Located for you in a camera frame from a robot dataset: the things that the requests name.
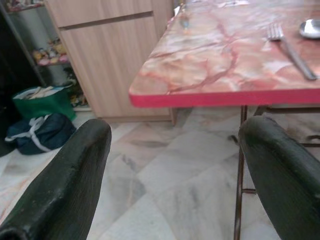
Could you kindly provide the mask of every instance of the green bag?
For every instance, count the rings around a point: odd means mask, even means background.
[[[76,118],[67,92],[63,87],[54,87],[52,94],[35,99],[24,99],[27,95],[35,93],[37,87],[21,91],[12,97],[19,113],[25,119],[33,119],[49,114],[63,114],[71,121]]]

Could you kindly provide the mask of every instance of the marble-pattern table top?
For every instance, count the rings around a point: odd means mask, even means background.
[[[284,47],[267,39],[267,27],[281,24],[320,75],[320,41],[299,35],[302,22],[320,18],[320,1],[250,0],[229,7],[218,2],[191,1],[180,11],[130,87],[135,106],[320,103],[320,80],[306,80]]]

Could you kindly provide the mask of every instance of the marble floor tile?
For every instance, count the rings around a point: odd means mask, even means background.
[[[149,193],[161,192],[182,183],[239,151],[228,140],[202,131],[178,136],[139,174]]]
[[[122,156],[107,163],[99,202],[88,240],[98,239],[121,215],[146,193],[136,173],[123,161]]]
[[[180,240],[231,240],[236,182],[218,163],[156,198]]]
[[[2,173],[4,172],[4,170],[6,169],[7,164],[11,159],[11,155],[13,155],[13,154],[14,153],[11,152],[3,157],[0,157],[0,177],[1,177]]]
[[[112,145],[112,152],[122,155],[122,161],[138,173],[168,144],[170,139],[155,131],[150,124],[143,123]]]
[[[281,240],[276,230],[267,224],[256,222],[241,233],[241,239],[244,240]]]
[[[146,194],[99,240],[178,240],[152,198]]]
[[[119,139],[121,139],[126,134],[130,133],[140,124],[141,123],[139,122],[121,123],[115,130],[112,131],[112,143],[116,143]]]
[[[255,107],[249,108],[249,116]],[[319,114],[270,115],[299,141]],[[79,127],[93,118],[76,118]],[[88,240],[232,240],[239,107],[186,108],[170,122],[113,123],[111,151]],[[320,160],[320,148],[309,151]],[[0,223],[58,152],[0,158]],[[245,167],[244,187],[254,188]],[[280,240],[257,195],[243,195],[241,240]]]

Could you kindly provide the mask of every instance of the cabinet door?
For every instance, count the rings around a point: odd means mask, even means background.
[[[50,7],[58,28],[152,11],[151,0],[45,1]]]
[[[151,16],[60,32],[97,117],[168,116],[165,108],[133,107],[128,90],[158,42]]]

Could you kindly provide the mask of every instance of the dark blue bag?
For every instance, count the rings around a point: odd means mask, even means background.
[[[35,155],[62,147],[75,131],[66,116],[54,113],[15,123],[9,127],[5,141],[16,143],[21,154]]]

